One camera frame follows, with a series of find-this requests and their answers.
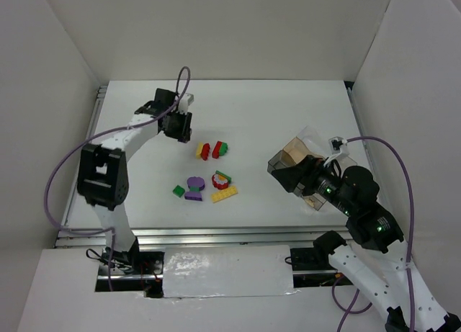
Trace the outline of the purple round lego piece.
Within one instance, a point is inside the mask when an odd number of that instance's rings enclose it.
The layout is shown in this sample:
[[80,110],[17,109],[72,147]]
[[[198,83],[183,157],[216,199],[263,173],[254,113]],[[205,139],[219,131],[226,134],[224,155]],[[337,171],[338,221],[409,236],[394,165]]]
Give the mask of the purple round lego piece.
[[190,191],[200,192],[205,188],[205,180],[200,176],[191,176],[187,179]]

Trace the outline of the purple arch lego piece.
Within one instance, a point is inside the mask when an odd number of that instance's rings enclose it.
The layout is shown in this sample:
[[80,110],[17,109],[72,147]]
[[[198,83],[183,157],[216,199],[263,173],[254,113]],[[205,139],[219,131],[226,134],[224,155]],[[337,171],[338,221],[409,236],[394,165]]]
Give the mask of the purple arch lego piece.
[[192,187],[189,191],[184,193],[184,198],[191,201],[202,201],[202,193],[199,189]]

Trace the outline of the small green lego piece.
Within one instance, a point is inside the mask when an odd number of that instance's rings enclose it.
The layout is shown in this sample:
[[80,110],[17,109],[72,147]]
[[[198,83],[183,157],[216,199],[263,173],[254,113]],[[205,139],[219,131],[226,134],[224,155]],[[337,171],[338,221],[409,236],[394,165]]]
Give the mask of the small green lego piece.
[[224,177],[225,179],[227,179],[227,180],[228,180],[228,183],[231,183],[231,182],[232,182],[232,178],[231,178],[229,175],[224,174],[222,171],[216,170],[216,171],[215,171],[215,174],[218,174],[218,175]]

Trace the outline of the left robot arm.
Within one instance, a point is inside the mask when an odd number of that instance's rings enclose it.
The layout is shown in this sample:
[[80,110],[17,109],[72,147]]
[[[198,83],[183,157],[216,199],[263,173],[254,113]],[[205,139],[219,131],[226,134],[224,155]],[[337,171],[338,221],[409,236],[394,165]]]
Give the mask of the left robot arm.
[[157,89],[154,98],[135,110],[129,123],[100,144],[80,152],[77,192],[105,230],[106,251],[120,264],[137,269],[142,262],[138,238],[129,225],[125,200],[129,192],[128,161],[160,133],[180,143],[192,134],[194,96]]

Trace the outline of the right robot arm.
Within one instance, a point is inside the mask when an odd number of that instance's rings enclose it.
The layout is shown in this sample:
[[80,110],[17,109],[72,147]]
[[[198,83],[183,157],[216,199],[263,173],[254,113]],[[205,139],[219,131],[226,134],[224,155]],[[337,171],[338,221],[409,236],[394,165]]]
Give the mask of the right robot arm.
[[317,194],[346,216],[353,241],[378,264],[378,276],[334,231],[314,241],[320,257],[370,301],[385,321],[386,331],[458,331],[460,319],[434,298],[413,261],[396,219],[377,202],[379,186],[362,166],[342,170],[338,161],[307,155],[299,163],[278,157],[267,171],[289,193]]

